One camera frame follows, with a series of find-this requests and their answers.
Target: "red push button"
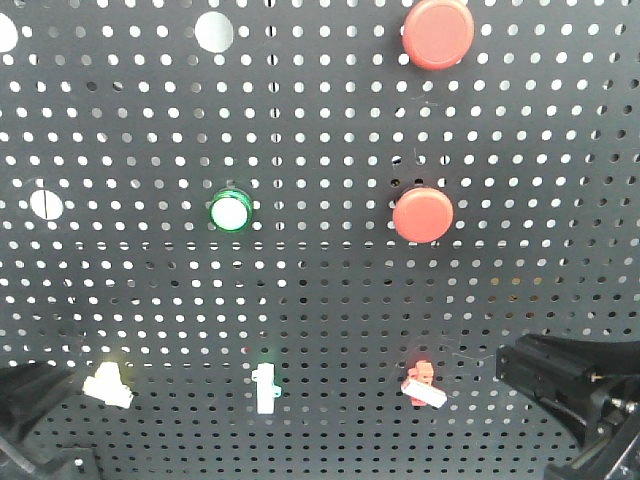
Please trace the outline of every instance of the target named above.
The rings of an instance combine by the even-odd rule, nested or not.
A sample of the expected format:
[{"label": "red push button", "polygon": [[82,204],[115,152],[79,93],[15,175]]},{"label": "red push button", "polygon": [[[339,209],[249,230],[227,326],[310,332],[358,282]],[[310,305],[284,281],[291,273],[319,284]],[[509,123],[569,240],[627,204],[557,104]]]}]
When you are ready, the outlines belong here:
[{"label": "red push button", "polygon": [[442,70],[465,56],[473,33],[473,16],[458,0],[422,0],[407,15],[402,43],[413,63]]},{"label": "red push button", "polygon": [[452,222],[451,200],[433,188],[409,190],[393,210],[393,223],[398,235],[410,242],[433,242],[449,230]]}]

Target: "green light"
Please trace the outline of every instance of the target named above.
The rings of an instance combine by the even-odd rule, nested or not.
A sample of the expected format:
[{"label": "green light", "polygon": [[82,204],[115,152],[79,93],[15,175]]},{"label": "green light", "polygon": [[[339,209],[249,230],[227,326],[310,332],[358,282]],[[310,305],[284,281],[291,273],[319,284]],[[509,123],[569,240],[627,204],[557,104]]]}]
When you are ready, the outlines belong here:
[{"label": "green light", "polygon": [[213,196],[209,217],[223,232],[239,232],[251,223],[253,202],[237,188],[225,188]]}]

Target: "pegboard hole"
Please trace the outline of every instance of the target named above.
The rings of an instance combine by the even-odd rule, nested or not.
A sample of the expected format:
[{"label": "pegboard hole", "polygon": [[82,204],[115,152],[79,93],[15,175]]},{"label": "pegboard hole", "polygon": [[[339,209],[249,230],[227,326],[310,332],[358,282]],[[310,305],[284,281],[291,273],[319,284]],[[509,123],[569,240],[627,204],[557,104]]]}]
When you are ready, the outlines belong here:
[{"label": "pegboard hole", "polygon": [[211,53],[222,53],[233,43],[233,24],[222,13],[203,13],[195,27],[200,47]]},{"label": "pegboard hole", "polygon": [[4,13],[0,13],[0,52],[10,52],[18,44],[18,29]]},{"label": "pegboard hole", "polygon": [[33,213],[43,220],[57,220],[62,216],[64,205],[58,195],[50,190],[37,190],[29,199]]}]

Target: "white plastic mount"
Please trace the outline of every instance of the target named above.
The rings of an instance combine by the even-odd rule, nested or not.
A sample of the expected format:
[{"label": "white plastic mount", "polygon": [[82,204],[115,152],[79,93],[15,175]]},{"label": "white plastic mount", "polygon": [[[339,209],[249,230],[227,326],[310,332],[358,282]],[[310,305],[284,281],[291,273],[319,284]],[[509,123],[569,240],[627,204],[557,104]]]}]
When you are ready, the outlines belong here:
[{"label": "white plastic mount", "polygon": [[251,372],[251,380],[257,384],[257,410],[261,415],[271,415],[275,411],[275,399],[282,395],[282,388],[273,383],[274,378],[273,363],[260,363],[258,368]]},{"label": "white plastic mount", "polygon": [[95,376],[87,377],[82,391],[105,405],[129,408],[133,400],[131,389],[122,383],[120,368],[116,362],[103,362],[96,370]]},{"label": "white plastic mount", "polygon": [[412,378],[406,380],[400,389],[405,395],[422,400],[436,408],[440,408],[447,402],[447,394],[442,390]]}]

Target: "perforated metal panel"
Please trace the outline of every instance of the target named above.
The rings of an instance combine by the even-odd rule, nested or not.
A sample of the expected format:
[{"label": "perforated metal panel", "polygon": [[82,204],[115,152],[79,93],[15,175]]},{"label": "perforated metal panel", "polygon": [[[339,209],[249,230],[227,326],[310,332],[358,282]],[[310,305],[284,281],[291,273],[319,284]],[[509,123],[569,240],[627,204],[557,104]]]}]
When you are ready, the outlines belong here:
[{"label": "perforated metal panel", "polygon": [[[70,398],[36,443],[93,446],[105,480],[534,479],[575,454],[494,353],[638,338],[640,2],[470,0],[437,73],[403,54],[411,3],[0,3],[1,363],[117,360],[136,392]],[[257,207],[235,235],[206,209],[230,180]],[[456,205],[437,244],[390,224],[414,184]],[[424,357],[440,410],[399,392]]]}]

